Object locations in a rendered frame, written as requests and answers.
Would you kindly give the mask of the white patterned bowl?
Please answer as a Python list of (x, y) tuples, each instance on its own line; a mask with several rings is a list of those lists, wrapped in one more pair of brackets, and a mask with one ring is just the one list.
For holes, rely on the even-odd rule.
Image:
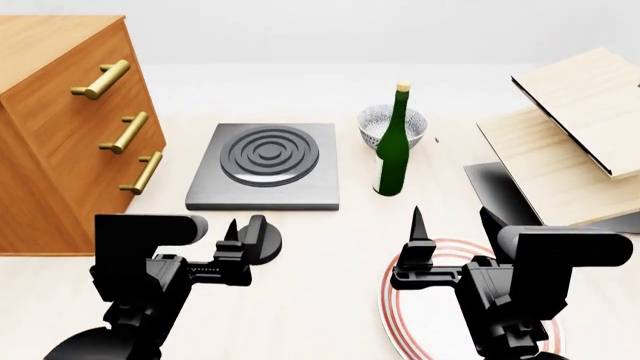
[[(359, 133), (370, 149), (377, 149), (390, 125), (392, 111), (391, 104), (380, 104), (367, 107), (357, 116)], [(420, 142), (427, 128), (428, 122), (424, 116), (410, 108), (406, 110), (405, 131), (409, 149), (413, 149)]]

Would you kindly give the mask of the white plate with red rings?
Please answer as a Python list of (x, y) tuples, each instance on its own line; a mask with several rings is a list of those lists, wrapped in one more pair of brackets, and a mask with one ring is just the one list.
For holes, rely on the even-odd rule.
[[(436, 266), (459, 267), (475, 255), (494, 257), (483, 245), (460, 239), (436, 239), (432, 260)], [(381, 278), (378, 296), (380, 320), (396, 351), (404, 360), (482, 360), (450, 287), (397, 291), (390, 278), (399, 254), (390, 260)], [(543, 322), (549, 339), (539, 349), (565, 355), (564, 329), (559, 317)]]

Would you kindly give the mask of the light wooden rack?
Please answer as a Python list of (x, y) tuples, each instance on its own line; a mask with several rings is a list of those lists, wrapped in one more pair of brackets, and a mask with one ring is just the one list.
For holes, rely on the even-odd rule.
[(477, 127), (538, 221), (640, 235), (640, 65), (598, 47), (511, 81), (531, 107)]

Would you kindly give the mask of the wooden drawer cabinet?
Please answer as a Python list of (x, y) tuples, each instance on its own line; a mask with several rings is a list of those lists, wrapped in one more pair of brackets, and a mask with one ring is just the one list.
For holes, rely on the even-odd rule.
[[(102, 75), (131, 68), (99, 99), (72, 95)], [(125, 152), (100, 150), (149, 118)], [(124, 212), (120, 191), (138, 158), (166, 141), (121, 15), (0, 15), (0, 256), (89, 256), (94, 217)]]

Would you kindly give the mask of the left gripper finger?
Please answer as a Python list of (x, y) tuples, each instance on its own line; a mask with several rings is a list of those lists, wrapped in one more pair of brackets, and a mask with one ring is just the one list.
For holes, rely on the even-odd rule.
[(216, 242), (214, 260), (216, 262), (248, 263), (244, 244), (239, 239), (236, 220), (229, 224), (224, 239)]

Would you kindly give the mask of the grey square stove plate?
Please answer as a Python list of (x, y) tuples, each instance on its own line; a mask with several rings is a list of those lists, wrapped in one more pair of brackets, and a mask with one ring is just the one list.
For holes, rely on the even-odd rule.
[[(258, 126), (291, 126), (316, 141), (320, 158), (314, 170), (288, 185), (255, 188), (229, 179), (220, 167), (220, 152), (237, 134)], [(335, 211), (339, 208), (339, 177), (335, 126), (330, 123), (220, 123), (216, 126), (187, 192), (190, 210)]]

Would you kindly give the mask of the green wine bottle with cork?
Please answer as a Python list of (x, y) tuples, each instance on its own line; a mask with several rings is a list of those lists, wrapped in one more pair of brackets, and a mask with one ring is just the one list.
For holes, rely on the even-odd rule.
[(409, 160), (409, 143), (405, 118), (410, 84), (398, 83), (389, 126), (376, 149), (378, 180), (374, 190), (385, 197), (393, 197), (402, 191)]

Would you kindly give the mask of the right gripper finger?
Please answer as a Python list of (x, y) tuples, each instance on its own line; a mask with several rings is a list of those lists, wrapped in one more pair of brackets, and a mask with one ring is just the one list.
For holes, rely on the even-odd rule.
[(401, 266), (432, 266), (436, 242), (429, 238), (420, 209), (414, 208), (409, 241), (401, 251)]

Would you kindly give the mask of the dark round stove burner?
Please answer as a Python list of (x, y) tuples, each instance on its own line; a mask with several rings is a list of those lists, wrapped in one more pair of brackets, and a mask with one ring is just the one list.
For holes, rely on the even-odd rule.
[(316, 141), (298, 128), (258, 126), (237, 134), (220, 152), (223, 173), (241, 185), (273, 188), (311, 173), (320, 158)]

